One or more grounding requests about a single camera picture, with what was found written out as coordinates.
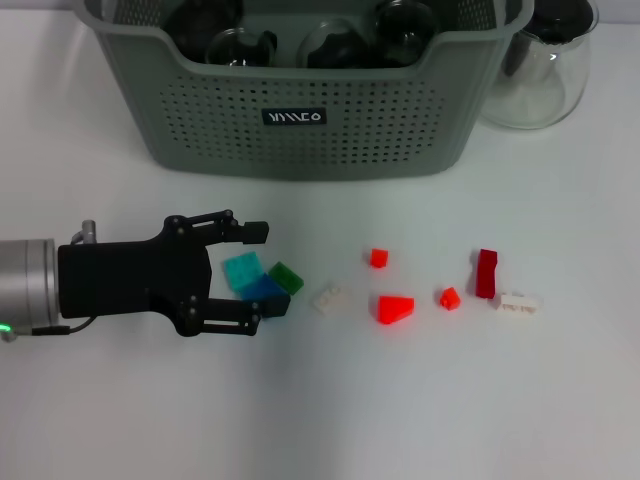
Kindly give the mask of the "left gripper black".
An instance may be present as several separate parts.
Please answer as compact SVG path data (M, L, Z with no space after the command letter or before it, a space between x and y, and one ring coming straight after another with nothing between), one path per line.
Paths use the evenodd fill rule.
M168 218L144 241L61 246L57 251L60 314L65 319L155 312L181 336L254 336L263 319L282 317L288 294L262 300L206 299L211 264L206 245L265 244L265 221L241 224L232 210Z

